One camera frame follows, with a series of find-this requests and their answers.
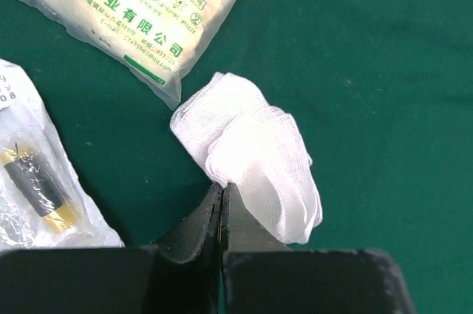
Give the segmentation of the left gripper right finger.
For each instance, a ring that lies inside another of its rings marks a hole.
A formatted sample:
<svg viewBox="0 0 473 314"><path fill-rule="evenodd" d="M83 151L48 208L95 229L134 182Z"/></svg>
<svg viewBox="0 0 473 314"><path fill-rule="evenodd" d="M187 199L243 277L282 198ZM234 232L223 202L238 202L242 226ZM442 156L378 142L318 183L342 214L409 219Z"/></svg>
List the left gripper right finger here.
<svg viewBox="0 0 473 314"><path fill-rule="evenodd" d="M223 192L221 214L227 313L415 313L387 253L292 250L247 210L234 184Z"/></svg>

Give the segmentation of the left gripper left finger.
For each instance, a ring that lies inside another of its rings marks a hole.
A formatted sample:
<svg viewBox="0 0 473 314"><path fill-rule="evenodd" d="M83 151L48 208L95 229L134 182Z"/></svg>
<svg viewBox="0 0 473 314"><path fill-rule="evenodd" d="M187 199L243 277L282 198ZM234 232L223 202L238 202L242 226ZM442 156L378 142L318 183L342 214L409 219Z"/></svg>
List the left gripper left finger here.
<svg viewBox="0 0 473 314"><path fill-rule="evenodd" d="M2 313L217 313L222 189L151 245L9 250Z"/></svg>

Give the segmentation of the white gauze pad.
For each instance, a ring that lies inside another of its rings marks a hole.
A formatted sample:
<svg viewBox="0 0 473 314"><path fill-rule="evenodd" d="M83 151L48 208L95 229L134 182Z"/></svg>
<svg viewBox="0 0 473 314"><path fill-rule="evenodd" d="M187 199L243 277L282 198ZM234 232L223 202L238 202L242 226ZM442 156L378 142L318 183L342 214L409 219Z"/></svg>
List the white gauze pad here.
<svg viewBox="0 0 473 314"><path fill-rule="evenodd" d="M323 220L313 160L293 116L253 82L216 73L175 110L170 129L212 182L237 187L272 236L308 243Z"/></svg>

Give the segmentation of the suture packet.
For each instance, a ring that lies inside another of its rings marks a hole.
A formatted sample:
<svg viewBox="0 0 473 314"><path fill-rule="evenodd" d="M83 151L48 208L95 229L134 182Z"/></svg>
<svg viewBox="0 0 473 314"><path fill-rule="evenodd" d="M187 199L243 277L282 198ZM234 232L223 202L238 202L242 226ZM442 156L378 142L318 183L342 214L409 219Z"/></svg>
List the suture packet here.
<svg viewBox="0 0 473 314"><path fill-rule="evenodd" d="M1 61L1 250L121 248L27 73Z"/></svg>

